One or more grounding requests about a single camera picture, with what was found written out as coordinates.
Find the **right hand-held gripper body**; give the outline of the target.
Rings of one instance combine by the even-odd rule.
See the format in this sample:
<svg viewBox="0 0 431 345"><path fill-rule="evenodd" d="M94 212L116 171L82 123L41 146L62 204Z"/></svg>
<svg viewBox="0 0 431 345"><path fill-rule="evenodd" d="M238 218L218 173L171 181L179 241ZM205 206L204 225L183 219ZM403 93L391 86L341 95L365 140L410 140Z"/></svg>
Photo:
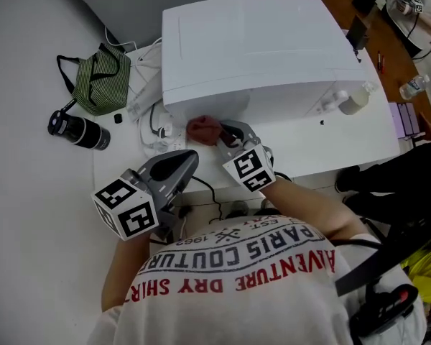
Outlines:
<svg viewBox="0 0 431 345"><path fill-rule="evenodd" d="M257 192L276 181L273 152L246 123L233 120L221 122L218 149L226 172L243 188Z"/></svg>

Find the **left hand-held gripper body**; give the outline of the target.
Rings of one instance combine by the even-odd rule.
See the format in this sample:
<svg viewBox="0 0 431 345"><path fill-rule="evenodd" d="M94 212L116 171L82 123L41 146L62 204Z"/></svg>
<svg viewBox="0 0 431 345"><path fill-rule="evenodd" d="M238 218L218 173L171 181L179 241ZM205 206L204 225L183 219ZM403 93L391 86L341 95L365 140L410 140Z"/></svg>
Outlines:
<svg viewBox="0 0 431 345"><path fill-rule="evenodd" d="M165 240L179 221L172 201L186 189L198 165L194 150L164 153L138 170L125 170L91 198L104 224L120 239L154 233Z"/></svg>

